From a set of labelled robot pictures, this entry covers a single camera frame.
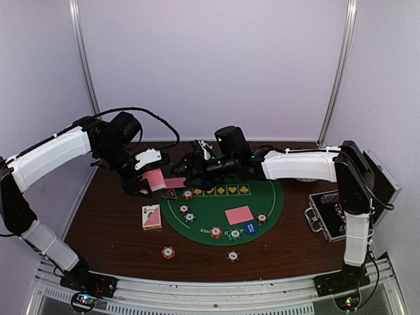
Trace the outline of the black red triangular dealer button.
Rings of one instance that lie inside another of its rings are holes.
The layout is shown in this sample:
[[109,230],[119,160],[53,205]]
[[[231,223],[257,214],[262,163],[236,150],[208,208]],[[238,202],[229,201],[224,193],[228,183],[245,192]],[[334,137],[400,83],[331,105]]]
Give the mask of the black red triangular dealer button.
[[161,198],[163,200],[178,200],[178,195],[177,192],[174,188],[168,189],[167,191],[165,191],[162,195]]

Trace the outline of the red playing card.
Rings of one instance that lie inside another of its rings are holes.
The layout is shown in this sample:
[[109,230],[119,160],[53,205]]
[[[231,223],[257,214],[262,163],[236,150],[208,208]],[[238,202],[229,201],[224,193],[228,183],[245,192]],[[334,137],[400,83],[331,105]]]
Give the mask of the red playing card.
[[185,177],[166,178],[164,180],[166,189],[177,189],[185,187]]
[[229,225],[233,226],[244,222],[249,222],[254,219],[254,216],[249,206],[237,207],[234,209],[228,209],[225,211],[226,218]]

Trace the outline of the green chip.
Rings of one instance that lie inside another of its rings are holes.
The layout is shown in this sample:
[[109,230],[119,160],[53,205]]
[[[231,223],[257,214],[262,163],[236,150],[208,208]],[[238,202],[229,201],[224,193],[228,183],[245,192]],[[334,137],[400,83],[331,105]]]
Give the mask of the green chip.
[[186,223],[192,223],[196,220],[196,215],[194,213],[187,213],[184,216],[184,221]]
[[241,236],[242,236],[241,231],[239,229],[236,229],[236,228],[231,229],[228,233],[228,238],[229,238],[229,240],[232,240],[232,241],[236,241],[236,240],[240,239]]

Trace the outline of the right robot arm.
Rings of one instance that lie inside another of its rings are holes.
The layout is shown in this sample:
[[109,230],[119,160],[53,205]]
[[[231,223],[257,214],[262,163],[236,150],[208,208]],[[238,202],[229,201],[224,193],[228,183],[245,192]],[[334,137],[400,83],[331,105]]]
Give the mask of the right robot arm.
[[252,151],[240,127],[223,127],[215,132],[221,154],[195,140],[192,151],[174,164],[170,174],[183,177],[185,184],[208,190],[227,176],[245,180],[310,179],[337,183],[339,202],[346,217],[346,243],[342,271],[336,282],[351,289],[362,278],[369,229],[373,226],[374,203],[392,211],[393,204],[374,193],[374,172],[352,140],[331,148],[290,150],[262,146]]

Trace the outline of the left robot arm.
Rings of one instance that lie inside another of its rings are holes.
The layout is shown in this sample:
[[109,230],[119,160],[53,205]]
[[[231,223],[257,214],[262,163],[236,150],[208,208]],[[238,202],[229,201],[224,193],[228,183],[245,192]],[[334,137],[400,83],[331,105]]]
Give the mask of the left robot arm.
[[127,151],[126,144],[140,130],[138,120],[127,112],[110,122],[87,116],[40,145],[1,162],[1,217],[7,230],[48,257],[80,291],[95,284],[89,265],[37,218],[24,192],[63,164],[92,154],[120,175],[126,194],[150,197],[152,190],[142,174],[146,166],[161,160],[161,153],[148,149],[131,155]]

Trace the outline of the blue small blind button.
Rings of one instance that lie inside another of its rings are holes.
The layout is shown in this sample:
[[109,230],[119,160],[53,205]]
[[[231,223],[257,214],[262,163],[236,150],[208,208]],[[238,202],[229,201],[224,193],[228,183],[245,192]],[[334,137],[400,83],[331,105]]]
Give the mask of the blue small blind button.
[[253,235],[255,235],[255,234],[258,233],[259,227],[258,227],[258,225],[255,222],[247,222],[243,226],[243,231],[247,235],[253,236]]

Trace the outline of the red chips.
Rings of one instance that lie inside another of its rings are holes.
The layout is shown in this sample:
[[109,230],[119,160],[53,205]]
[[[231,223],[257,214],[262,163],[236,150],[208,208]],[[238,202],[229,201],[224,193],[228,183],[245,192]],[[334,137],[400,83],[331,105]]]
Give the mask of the red chips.
[[210,229],[210,236],[215,240],[222,238],[222,236],[223,236],[222,228],[219,227],[219,226],[213,226]]
[[185,201],[190,201],[194,197],[194,193],[191,190],[184,190],[182,193],[182,198]]

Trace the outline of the brown poker chip stack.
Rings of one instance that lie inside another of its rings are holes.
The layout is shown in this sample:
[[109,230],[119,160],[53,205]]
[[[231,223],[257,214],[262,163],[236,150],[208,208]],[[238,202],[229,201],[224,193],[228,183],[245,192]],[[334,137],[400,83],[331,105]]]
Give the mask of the brown poker chip stack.
[[226,259],[227,259],[227,261],[229,261],[231,263],[239,261],[240,254],[237,251],[231,250],[231,251],[227,252]]

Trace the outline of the orange poker chip stack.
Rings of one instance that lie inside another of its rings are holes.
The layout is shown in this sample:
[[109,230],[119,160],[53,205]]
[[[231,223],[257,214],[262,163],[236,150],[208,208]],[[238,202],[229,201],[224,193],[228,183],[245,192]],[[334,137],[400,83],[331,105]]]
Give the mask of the orange poker chip stack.
[[161,254],[165,259],[172,259],[175,256],[175,250],[171,246],[165,246],[161,250]]

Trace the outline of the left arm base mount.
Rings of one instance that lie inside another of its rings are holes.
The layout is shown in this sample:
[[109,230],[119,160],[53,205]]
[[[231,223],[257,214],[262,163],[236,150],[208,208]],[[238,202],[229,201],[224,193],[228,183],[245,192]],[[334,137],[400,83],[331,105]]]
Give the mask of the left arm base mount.
[[117,278],[92,272],[82,274],[81,276],[65,273],[60,280],[60,285],[62,287],[88,293],[94,297],[112,298],[117,287]]

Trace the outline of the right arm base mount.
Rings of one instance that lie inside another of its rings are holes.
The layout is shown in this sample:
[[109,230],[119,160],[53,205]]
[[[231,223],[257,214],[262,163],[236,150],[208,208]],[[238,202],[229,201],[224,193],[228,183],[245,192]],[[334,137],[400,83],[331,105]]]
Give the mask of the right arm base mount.
[[369,284],[369,276],[345,274],[343,271],[324,274],[314,278],[314,285],[319,297],[356,290],[360,286]]

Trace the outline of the red card deck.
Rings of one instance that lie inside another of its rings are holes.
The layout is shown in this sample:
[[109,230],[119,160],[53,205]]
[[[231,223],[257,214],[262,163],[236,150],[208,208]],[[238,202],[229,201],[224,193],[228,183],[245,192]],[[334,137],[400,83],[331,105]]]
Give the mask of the red card deck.
[[167,187],[161,169],[153,169],[142,174],[142,179],[148,181],[151,191],[165,189]]

